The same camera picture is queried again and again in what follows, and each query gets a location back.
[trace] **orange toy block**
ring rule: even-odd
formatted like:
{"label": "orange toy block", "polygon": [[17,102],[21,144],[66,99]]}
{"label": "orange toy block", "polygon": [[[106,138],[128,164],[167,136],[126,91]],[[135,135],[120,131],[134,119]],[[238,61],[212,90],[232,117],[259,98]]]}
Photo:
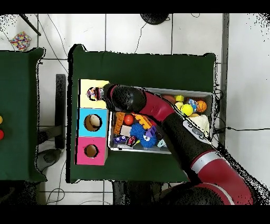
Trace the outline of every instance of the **orange toy block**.
{"label": "orange toy block", "polygon": [[135,116],[135,119],[139,121],[139,123],[143,126],[143,128],[149,129],[150,127],[152,127],[151,122],[148,121],[148,119],[146,118],[146,116],[141,116],[139,114],[133,114]]}
{"label": "orange toy block", "polygon": [[120,129],[121,129],[121,126],[122,126],[123,121],[124,121],[124,115],[125,115],[125,113],[123,113],[123,112],[117,112],[117,114],[116,114],[117,119],[116,119],[114,131],[113,131],[115,134],[119,135],[119,133],[120,133]]}

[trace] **blue box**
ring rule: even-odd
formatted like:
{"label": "blue box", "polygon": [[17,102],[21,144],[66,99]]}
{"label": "blue box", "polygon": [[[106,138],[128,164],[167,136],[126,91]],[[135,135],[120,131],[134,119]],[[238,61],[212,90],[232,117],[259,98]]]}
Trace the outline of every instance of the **blue box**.
{"label": "blue box", "polygon": [[[98,115],[102,121],[101,127],[95,132],[91,132],[84,127],[85,118],[88,115],[92,115],[92,114]],[[79,137],[106,137],[107,125],[108,125],[108,110],[80,108]]]}

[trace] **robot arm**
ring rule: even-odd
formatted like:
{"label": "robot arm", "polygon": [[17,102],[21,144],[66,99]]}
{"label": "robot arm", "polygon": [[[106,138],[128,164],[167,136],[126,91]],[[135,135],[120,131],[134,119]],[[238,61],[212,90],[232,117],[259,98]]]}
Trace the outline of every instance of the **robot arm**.
{"label": "robot arm", "polygon": [[241,176],[217,155],[216,149],[202,137],[200,130],[176,113],[168,101],[129,86],[107,84],[102,90],[100,98],[106,101],[109,110],[147,115],[161,126],[171,153],[195,183],[189,189],[194,200],[197,201],[196,194],[201,193],[213,195],[216,197],[213,201],[223,204],[253,204],[251,192]]}

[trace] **orange ball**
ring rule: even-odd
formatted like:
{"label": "orange ball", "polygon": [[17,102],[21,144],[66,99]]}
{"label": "orange ball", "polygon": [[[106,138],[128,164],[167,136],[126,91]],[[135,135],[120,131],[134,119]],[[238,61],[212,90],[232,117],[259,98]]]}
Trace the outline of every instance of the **orange ball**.
{"label": "orange ball", "polygon": [[206,110],[206,108],[207,108],[207,105],[204,101],[202,101],[202,100],[197,101],[197,111],[198,112],[202,113]]}
{"label": "orange ball", "polygon": [[125,115],[124,122],[126,125],[132,125],[134,121],[134,117],[130,114]]}

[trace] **yellow ball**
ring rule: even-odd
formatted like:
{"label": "yellow ball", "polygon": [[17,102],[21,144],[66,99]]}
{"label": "yellow ball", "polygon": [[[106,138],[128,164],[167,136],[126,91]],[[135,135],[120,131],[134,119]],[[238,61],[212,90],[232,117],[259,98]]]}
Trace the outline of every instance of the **yellow ball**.
{"label": "yellow ball", "polygon": [[183,106],[184,104],[183,104],[183,102],[177,102],[176,104],[175,104],[175,106],[180,110],[181,109],[181,107]]}
{"label": "yellow ball", "polygon": [[193,108],[190,104],[184,104],[181,107],[181,112],[187,116],[190,116],[193,113]]}
{"label": "yellow ball", "polygon": [[175,96],[175,100],[176,101],[183,102],[184,101],[184,97],[182,95],[178,95],[178,96]]}

